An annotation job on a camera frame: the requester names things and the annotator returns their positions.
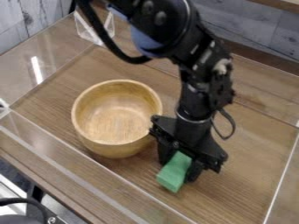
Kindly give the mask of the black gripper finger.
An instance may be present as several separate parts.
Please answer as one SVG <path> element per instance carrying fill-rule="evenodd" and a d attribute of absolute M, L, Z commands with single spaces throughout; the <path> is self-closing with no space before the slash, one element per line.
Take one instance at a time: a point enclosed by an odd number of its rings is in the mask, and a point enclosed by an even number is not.
<path fill-rule="evenodd" d="M 177 151 L 179 150 L 179 143 L 161 139 L 158 141 L 158 156 L 161 165 L 166 165 Z"/>
<path fill-rule="evenodd" d="M 185 182 L 193 183 L 198 179 L 198 177 L 202 175 L 203 170 L 205 170 L 205 163 L 199 160 L 194 160 L 186 172 Z"/>

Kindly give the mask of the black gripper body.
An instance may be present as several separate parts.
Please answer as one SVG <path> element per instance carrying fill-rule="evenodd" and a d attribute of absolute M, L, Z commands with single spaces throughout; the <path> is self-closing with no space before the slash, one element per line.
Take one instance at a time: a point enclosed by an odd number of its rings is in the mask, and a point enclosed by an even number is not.
<path fill-rule="evenodd" d="M 151 118 L 151 135 L 157 142 L 161 139 L 179 143 L 179 152 L 191 160 L 205 163 L 205 170 L 221 172 L 222 165 L 229 160 L 229 153 L 224 150 L 212 134 L 212 121 L 187 122 L 182 118 L 154 115 Z"/>

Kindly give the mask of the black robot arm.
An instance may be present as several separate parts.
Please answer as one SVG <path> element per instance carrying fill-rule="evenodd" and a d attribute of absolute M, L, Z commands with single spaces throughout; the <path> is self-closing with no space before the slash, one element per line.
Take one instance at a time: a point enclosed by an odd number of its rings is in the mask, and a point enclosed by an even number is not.
<path fill-rule="evenodd" d="M 159 160 L 169 164 L 179 151 L 191 158 L 185 180 L 206 170 L 221 171 L 228 152 L 214 140 L 214 117 L 233 103 L 233 57 L 202 22 L 191 0 L 107 0 L 107 7 L 129 22 L 141 53 L 133 63 L 169 59 L 181 70 L 182 93 L 177 117 L 153 119 Z"/>

